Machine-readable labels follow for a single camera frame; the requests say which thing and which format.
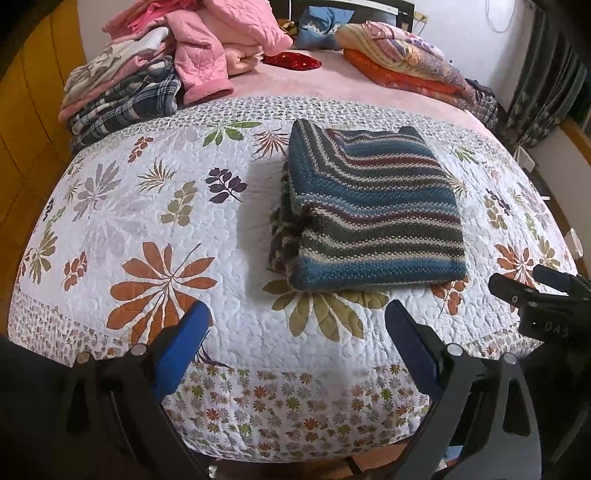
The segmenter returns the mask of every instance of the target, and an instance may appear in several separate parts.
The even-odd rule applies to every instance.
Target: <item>metal screw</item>
[[[80,365],[84,365],[88,360],[90,360],[90,353],[88,352],[82,352],[76,357],[76,362]]]
[[[509,352],[503,355],[503,360],[510,365],[515,365],[517,363],[517,357]]]
[[[136,343],[133,347],[131,347],[131,355],[133,356],[142,356],[144,353],[146,353],[146,350],[148,349],[148,347],[146,347],[145,343]]]
[[[447,353],[449,353],[451,356],[462,356],[464,349],[457,343],[450,343],[447,346]]]

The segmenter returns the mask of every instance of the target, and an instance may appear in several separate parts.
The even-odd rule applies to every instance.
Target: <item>floral bedspread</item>
[[[416,127],[457,196],[467,276],[310,295],[268,271],[269,214],[296,118]],[[493,141],[340,100],[217,100],[112,134],[73,160],[25,251],[9,335],[71,365],[83,350],[104,358],[150,342],[199,299],[212,324],[164,402],[185,441],[227,459],[345,456],[412,434],[429,408],[388,337],[386,304],[401,300],[474,355],[525,355],[537,344],[517,333],[517,313],[486,285],[495,272],[534,285],[537,263],[576,271],[539,195]],[[330,306],[321,318],[319,297]]]

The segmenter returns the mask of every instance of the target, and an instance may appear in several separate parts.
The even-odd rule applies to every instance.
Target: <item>bed frame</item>
[[[270,3],[276,18],[290,18],[290,3],[291,19],[294,21],[299,20],[306,7],[335,7],[355,10],[351,23],[374,20],[395,24],[409,32],[413,31],[414,4],[404,0],[380,0],[379,2],[366,0],[345,0],[342,2],[338,0],[270,0]],[[371,3],[381,4],[386,8],[383,10],[372,8],[369,6]]]

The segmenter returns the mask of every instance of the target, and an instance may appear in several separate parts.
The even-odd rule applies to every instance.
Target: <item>blue pillow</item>
[[[335,32],[351,20],[353,10],[333,7],[306,7],[300,18],[295,44],[303,50],[340,50]]]

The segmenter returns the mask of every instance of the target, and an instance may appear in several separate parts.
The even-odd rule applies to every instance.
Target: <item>blue striped blanket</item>
[[[269,263],[296,290],[466,274],[454,193],[413,127],[341,131],[296,120],[281,182]]]

